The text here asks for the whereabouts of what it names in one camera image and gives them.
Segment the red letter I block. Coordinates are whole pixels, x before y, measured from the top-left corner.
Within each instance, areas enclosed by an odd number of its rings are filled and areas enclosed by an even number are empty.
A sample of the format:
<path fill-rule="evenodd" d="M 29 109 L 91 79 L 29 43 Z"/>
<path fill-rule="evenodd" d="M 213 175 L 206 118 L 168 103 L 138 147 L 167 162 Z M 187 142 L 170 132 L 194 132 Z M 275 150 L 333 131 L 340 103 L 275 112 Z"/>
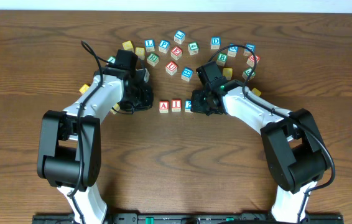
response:
<path fill-rule="evenodd" d="M 182 101 L 181 100 L 172 100 L 171 110 L 172 110 L 172 112 L 181 112 Z"/>

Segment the blue number 2 block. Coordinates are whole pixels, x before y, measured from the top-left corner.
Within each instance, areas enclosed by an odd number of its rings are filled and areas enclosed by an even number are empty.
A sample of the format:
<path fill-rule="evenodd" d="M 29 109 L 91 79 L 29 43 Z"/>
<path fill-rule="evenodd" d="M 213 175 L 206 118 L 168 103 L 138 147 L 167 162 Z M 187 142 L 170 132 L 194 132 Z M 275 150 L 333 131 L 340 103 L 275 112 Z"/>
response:
<path fill-rule="evenodd" d="M 192 102 L 190 100 L 185 100 L 184 111 L 186 113 L 191 113 Z"/>

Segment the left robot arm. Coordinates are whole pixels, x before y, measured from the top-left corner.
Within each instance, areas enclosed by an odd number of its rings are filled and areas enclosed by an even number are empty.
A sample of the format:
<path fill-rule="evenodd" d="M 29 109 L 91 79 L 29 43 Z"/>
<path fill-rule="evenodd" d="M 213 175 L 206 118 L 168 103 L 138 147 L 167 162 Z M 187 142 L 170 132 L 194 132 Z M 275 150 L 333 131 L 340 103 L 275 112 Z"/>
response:
<path fill-rule="evenodd" d="M 40 131 L 37 174 L 60 191 L 69 215 L 35 215 L 33 223 L 104 223 L 108 206 L 96 184 L 101 168 L 101 123 L 116 106 L 125 114 L 148 110 L 154 95 L 140 58 L 118 50 L 113 62 L 99 67 L 92 85 L 62 111 L 48 110 Z"/>

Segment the red letter A block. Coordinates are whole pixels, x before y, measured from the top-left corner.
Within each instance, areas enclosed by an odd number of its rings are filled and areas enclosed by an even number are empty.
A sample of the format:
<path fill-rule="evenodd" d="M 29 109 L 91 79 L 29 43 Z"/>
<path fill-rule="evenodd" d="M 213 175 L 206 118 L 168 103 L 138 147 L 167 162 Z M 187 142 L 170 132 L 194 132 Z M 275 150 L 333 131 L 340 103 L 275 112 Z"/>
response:
<path fill-rule="evenodd" d="M 169 102 L 168 101 L 159 101 L 159 112 L 168 113 L 169 112 Z"/>

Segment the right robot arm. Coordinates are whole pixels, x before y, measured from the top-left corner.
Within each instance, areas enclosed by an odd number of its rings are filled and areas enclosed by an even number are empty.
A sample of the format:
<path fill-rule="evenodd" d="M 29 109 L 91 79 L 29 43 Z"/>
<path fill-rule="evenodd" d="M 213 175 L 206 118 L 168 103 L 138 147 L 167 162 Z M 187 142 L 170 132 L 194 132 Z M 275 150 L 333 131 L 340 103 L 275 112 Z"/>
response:
<path fill-rule="evenodd" d="M 203 85 L 192 93 L 191 111 L 228 114 L 261 135 L 272 178 L 278 185 L 271 215 L 277 222 L 307 220 L 310 194 L 335 179 L 335 163 L 312 114 L 277 107 L 255 95 L 239 80 L 227 80 L 215 62 L 197 68 Z"/>

